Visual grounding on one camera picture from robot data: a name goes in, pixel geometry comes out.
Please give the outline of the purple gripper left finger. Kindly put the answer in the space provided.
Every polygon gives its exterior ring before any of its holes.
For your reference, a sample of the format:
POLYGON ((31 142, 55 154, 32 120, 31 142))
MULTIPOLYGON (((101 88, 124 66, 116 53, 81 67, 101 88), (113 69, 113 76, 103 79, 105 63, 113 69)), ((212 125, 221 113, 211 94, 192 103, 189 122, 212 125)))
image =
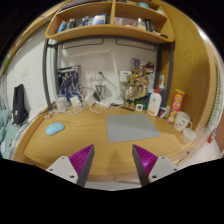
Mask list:
POLYGON ((47 171, 78 186, 84 187, 94 154, 94 145, 87 146, 69 157, 59 157, 47 168, 47 171))

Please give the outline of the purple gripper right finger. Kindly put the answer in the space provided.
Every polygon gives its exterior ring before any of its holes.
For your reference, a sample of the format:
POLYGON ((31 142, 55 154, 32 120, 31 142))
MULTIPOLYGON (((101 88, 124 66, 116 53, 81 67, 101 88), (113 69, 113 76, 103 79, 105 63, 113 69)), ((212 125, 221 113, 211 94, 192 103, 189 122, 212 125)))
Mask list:
POLYGON ((157 157, 137 145, 132 147, 132 155, 142 186, 146 186, 178 170, 178 167, 166 156, 157 157))

